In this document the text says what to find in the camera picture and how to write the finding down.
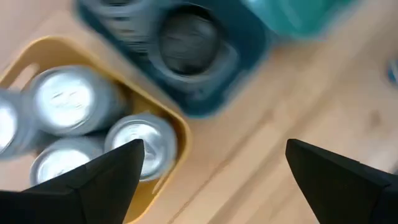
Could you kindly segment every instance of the can lid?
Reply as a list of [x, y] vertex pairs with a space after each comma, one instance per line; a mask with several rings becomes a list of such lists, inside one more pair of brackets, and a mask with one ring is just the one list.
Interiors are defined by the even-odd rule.
[[39, 85], [34, 104], [47, 124], [72, 128], [88, 119], [94, 97], [93, 87], [76, 71], [59, 70]]
[[0, 98], [0, 152], [12, 142], [17, 133], [17, 112], [6, 100]]
[[76, 149], [52, 150], [40, 160], [37, 166], [37, 184], [58, 177], [89, 161], [88, 155]]
[[116, 133], [112, 148], [115, 149], [135, 139], [144, 141], [145, 155], [141, 177], [157, 172], [165, 160], [165, 152], [167, 150], [163, 143], [162, 133], [144, 121], [132, 121]]
[[202, 7], [183, 6], [170, 12], [159, 32], [162, 60], [178, 75], [203, 73], [220, 51], [220, 29]]

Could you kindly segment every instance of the wooden surface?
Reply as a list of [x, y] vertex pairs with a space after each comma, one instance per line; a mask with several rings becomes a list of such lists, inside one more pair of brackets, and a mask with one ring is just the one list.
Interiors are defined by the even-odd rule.
[[[34, 2], [0, 3], [12, 8], [0, 15], [3, 67], [31, 40], [65, 35], [177, 110], [81, 25], [67, 0]], [[386, 81], [386, 65], [398, 50], [397, 8], [396, 0], [363, 0], [325, 40], [275, 48], [222, 112], [188, 119], [192, 153], [138, 224], [316, 223], [284, 157], [288, 138], [394, 171], [398, 89]], [[1, 162], [0, 189], [28, 187], [31, 159]]]

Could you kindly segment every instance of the aluminum can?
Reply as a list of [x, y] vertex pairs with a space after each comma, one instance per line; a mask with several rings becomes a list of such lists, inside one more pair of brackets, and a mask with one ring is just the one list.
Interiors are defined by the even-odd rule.
[[126, 109], [126, 100], [115, 84], [79, 65], [41, 73], [33, 79], [28, 94], [40, 128], [57, 136], [108, 128]]
[[169, 10], [148, 54], [158, 78], [195, 100], [209, 97], [239, 63], [237, 51], [210, 13], [193, 4]]
[[142, 139], [145, 149], [140, 181], [157, 179], [171, 168], [177, 155], [177, 138], [166, 120], [152, 114], [120, 119], [106, 137], [105, 152], [135, 139]]
[[145, 55], [154, 27], [171, 0], [83, 0], [128, 49]]
[[30, 168], [32, 186], [58, 177], [104, 153], [104, 138], [74, 137], [55, 141], [36, 158]]
[[0, 89], [0, 158], [39, 151], [55, 138], [38, 128], [19, 92]]

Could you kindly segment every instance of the silver can top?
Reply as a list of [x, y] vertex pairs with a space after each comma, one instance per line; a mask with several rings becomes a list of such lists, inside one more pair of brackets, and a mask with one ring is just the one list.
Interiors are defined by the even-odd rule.
[[17, 133], [17, 111], [0, 98], [0, 152], [3, 152], [12, 142]]
[[65, 69], [44, 78], [35, 93], [34, 104], [47, 124], [72, 128], [88, 119], [94, 97], [93, 87], [84, 78]]
[[143, 121], [132, 121], [122, 127], [115, 135], [112, 142], [113, 149], [132, 140], [144, 141], [144, 164], [141, 176], [145, 177], [155, 173], [164, 162], [165, 146], [162, 143], [162, 133]]
[[90, 161], [89, 156], [76, 149], [59, 149], [42, 158], [37, 168], [37, 184], [58, 177]]

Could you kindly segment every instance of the yellow plastic bin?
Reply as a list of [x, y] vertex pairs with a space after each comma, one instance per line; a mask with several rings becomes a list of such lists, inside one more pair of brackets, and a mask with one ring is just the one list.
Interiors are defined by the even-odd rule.
[[165, 118], [177, 133], [178, 154], [174, 166], [160, 179], [140, 182], [137, 186], [124, 219], [124, 223], [135, 223], [156, 201], [186, 159], [191, 143], [188, 125], [177, 113], [162, 105], [132, 81], [117, 72], [111, 71], [104, 66], [103, 62], [63, 37], [44, 37], [31, 43], [0, 77], [0, 87], [10, 88], [22, 81], [23, 84], [20, 88], [23, 88], [35, 75], [62, 65], [91, 67], [125, 90], [128, 98], [131, 99], [132, 114], [149, 111], [154, 115]]

